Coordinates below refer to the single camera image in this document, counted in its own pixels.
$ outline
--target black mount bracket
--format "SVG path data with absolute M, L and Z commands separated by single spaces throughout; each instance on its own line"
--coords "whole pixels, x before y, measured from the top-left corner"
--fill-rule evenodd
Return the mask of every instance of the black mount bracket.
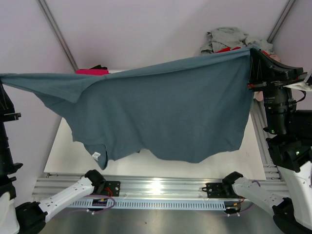
M 106 196 L 119 196 L 120 181 L 106 181 L 97 170 L 90 170 L 85 177 L 91 180 L 95 187 L 93 194 Z
M 267 91 L 304 80 L 302 67 L 291 67 L 280 63 L 257 49 L 251 49 L 251 69 L 248 88 Z
M 311 146 L 302 145 L 294 136 L 275 136 L 268 138 L 269 153 L 274 165 L 300 172 L 300 167 L 312 161 Z
M 243 175 L 238 172 L 232 172 L 222 179 L 222 183 L 206 183 L 206 187 L 202 188 L 202 191 L 207 193 L 208 198 L 239 199 L 239 196 L 234 192 L 232 185 L 240 177 L 243 177 Z

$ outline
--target cable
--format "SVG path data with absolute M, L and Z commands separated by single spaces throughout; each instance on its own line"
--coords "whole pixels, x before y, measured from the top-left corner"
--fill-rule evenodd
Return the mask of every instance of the cable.
M 239 196 L 239 203 L 237 203 L 237 205 L 239 205 L 239 208 L 241 209 L 242 208 L 242 203 L 245 201 L 245 198 L 243 196 Z
M 103 212 L 105 212 L 105 211 L 107 211 L 107 210 L 112 209 L 114 206 L 116 206 L 116 201 L 115 201 L 115 199 L 113 199 L 111 196 L 106 196 L 106 195 L 89 195 L 89 196 L 85 196 L 85 197 L 86 197 L 86 198 L 92 198 L 93 196 L 99 197 L 99 198 L 106 198 L 106 199 L 110 199 L 110 200 L 113 201 L 113 204 L 112 204 L 111 206 L 106 207 L 106 208 L 103 208 L 103 209 L 101 209 L 100 211 L 97 211 L 97 212 L 93 211 L 93 212 L 92 212 L 93 215 L 94 215 L 94 214 L 103 213 Z
M 108 191 L 109 196 L 113 196 L 113 192 L 110 188 L 106 187 L 105 190 Z
M 240 214 L 243 214 L 243 213 L 245 213 L 246 211 L 248 211 L 250 208 L 252 208 L 253 206 L 254 206 L 254 203 L 252 203 L 249 207 L 247 207 L 246 209 L 240 211 L 239 213 L 240 213 Z
M 261 187 L 261 184 L 259 183 L 258 180 L 253 180 L 252 183 L 257 183 L 259 185 L 259 187 Z
M 306 96 L 307 96 L 307 92 L 306 91 L 303 91 L 303 90 L 300 90 L 300 91 L 303 93 L 303 97 L 300 100 L 298 100 L 297 103 L 300 102 L 300 101 L 303 101 L 304 99 L 306 99 Z

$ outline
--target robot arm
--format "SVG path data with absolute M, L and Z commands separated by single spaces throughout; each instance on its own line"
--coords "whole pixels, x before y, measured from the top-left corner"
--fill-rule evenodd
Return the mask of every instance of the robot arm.
M 248 88 L 263 91 L 269 153 L 287 184 L 290 198 L 271 194 L 232 173 L 223 186 L 243 196 L 269 213 L 286 234 L 312 233 L 312 111 L 296 110 L 291 88 L 312 91 L 311 72 L 276 62 L 255 49 L 251 50 Z
M 10 200 L 10 193 L 6 192 L 0 197 L 0 209 L 4 211 L 0 216 L 1 233 L 39 233 L 57 213 L 82 197 L 100 193 L 104 185 L 105 179 L 98 171 L 88 171 L 78 182 L 60 193 L 16 208 L 14 199 Z

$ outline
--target gray t-shirt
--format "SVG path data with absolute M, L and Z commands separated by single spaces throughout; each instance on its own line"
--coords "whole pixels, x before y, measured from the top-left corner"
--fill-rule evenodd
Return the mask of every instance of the gray t-shirt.
M 105 76 L 0 74 L 64 117 L 104 169 L 141 149 L 199 163 L 238 150 L 252 102 L 250 48 Z

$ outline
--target purple cable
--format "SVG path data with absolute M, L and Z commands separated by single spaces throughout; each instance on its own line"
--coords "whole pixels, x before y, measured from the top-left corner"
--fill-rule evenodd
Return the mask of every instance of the purple cable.
M 107 210 L 112 209 L 114 206 L 116 206 L 116 201 L 115 201 L 115 199 L 113 199 L 111 196 L 106 196 L 106 195 L 89 195 L 89 196 L 85 196 L 85 197 L 87 197 L 87 198 L 92 198 L 92 197 L 94 197 L 94 196 L 95 196 L 95 197 L 99 197 L 99 198 L 110 199 L 110 200 L 113 201 L 113 204 L 112 204 L 111 206 L 106 207 L 106 208 L 102 209 L 101 211 L 94 212 L 94 214 L 103 213 L 103 212 L 105 212 L 105 211 L 107 211 Z
M 116 201 L 115 199 L 113 199 L 111 196 L 106 196 L 106 195 L 88 195 L 88 196 L 85 196 L 85 198 L 92 198 L 92 197 L 98 197 L 98 198 L 106 198 L 106 199 L 110 199 L 113 201 L 113 204 L 110 206 L 110 207 L 107 207 L 107 208 L 103 208 L 101 211 L 97 211 L 97 212 L 92 212 L 93 214 L 98 214 L 98 213 L 102 213 L 102 212 L 105 212 L 107 210 L 110 210 L 112 209 L 114 206 L 116 206 Z M 60 218 L 63 218 L 69 214 L 72 214 L 72 213 L 76 213 L 76 212 L 86 212 L 87 210 L 86 209 L 78 209 L 78 210 L 74 210 L 74 211 L 70 211 L 70 212 L 67 212 L 65 214 L 62 214 L 61 216 L 57 217 L 56 219 L 60 219 Z
M 252 183 L 257 183 L 259 185 L 259 187 L 261 187 L 261 184 L 259 183 L 258 180 L 253 180 Z

